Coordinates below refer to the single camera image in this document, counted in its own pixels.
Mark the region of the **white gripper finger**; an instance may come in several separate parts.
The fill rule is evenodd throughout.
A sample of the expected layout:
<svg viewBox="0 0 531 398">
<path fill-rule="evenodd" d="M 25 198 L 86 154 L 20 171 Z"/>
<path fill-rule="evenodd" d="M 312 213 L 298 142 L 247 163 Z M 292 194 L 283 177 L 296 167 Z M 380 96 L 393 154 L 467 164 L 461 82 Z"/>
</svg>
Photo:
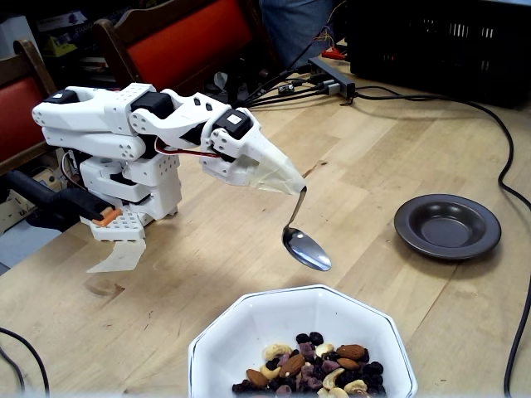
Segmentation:
<svg viewBox="0 0 531 398">
<path fill-rule="evenodd" d="M 232 163 L 227 169 L 227 183 L 232 186 L 248 187 L 251 179 L 251 165 Z"/>
<path fill-rule="evenodd" d="M 251 159 L 258 163 L 288 163 L 290 159 L 261 132 L 254 123 L 242 138 L 233 138 L 226 129 L 217 128 L 210 135 L 212 146 L 232 158 Z"/>
</svg>

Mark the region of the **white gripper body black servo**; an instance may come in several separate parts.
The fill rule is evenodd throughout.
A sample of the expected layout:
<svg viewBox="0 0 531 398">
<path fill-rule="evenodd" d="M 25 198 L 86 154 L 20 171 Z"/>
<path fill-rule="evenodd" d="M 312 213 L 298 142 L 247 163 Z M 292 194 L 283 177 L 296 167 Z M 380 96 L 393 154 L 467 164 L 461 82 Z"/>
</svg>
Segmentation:
<svg viewBox="0 0 531 398">
<path fill-rule="evenodd" d="M 204 125 L 201 134 L 200 149 L 211 157 L 202 156 L 202 167 L 205 172 L 222 181 L 227 181 L 227 169 L 232 163 L 236 163 L 236 158 L 232 158 L 213 148 L 210 135 L 217 128 L 226 129 L 229 134 L 236 139 L 243 135 L 252 127 L 251 116 L 241 110 L 226 109 L 218 112 L 210 118 Z"/>
</svg>

